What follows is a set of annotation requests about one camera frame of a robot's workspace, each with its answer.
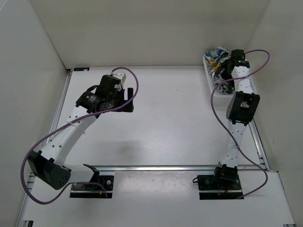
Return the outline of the colourful printed shorts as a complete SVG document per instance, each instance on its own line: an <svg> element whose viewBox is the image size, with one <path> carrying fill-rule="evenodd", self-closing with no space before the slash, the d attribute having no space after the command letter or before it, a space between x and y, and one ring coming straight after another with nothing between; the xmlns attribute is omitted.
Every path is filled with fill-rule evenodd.
<svg viewBox="0 0 303 227"><path fill-rule="evenodd" d="M205 53L205 66L208 71L208 76L211 78L211 82L214 87L224 81L224 79L221 77L221 64L226 59L229 59L230 56L230 52L221 46Z"/></svg>

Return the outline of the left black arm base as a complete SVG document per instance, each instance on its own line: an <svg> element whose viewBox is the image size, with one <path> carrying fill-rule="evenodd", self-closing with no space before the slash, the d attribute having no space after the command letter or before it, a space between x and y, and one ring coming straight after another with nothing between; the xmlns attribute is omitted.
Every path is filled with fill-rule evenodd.
<svg viewBox="0 0 303 227"><path fill-rule="evenodd" d="M70 198L75 199L111 199L113 197L114 172L99 172L95 180L103 187L96 184L73 184Z"/></svg>

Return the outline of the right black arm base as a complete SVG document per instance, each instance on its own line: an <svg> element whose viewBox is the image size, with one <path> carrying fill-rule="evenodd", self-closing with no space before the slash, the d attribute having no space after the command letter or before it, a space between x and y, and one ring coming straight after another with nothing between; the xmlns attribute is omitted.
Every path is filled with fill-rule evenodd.
<svg viewBox="0 0 303 227"><path fill-rule="evenodd" d="M234 182L217 180L214 175L198 175L192 180L198 185L200 200L243 199L239 176Z"/></svg>

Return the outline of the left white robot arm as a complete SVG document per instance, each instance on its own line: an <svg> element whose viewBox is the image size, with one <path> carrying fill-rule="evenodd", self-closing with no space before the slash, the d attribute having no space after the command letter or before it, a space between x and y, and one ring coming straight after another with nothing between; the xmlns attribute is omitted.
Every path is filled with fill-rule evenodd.
<svg viewBox="0 0 303 227"><path fill-rule="evenodd" d="M97 119L100 111L116 109L131 113L133 102L124 99L125 73L111 73L101 78L100 84L88 88L76 101L67 119L67 127L57 133L38 152L31 151L27 161L35 176L55 190L71 182L83 182L88 189L99 184L96 168L83 164L67 165L66 158L85 130Z"/></svg>

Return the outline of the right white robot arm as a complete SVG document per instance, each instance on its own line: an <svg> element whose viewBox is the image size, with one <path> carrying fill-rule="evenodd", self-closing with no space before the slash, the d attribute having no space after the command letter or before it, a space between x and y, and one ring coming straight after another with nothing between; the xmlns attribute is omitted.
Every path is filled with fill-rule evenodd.
<svg viewBox="0 0 303 227"><path fill-rule="evenodd" d="M227 150L215 168L213 185L218 189L230 188L237 181L238 154L243 133L252 121L260 101L249 78L250 64L243 50L233 50L225 66L229 78L235 82L235 93L227 107L226 118L231 133L227 139Z"/></svg>

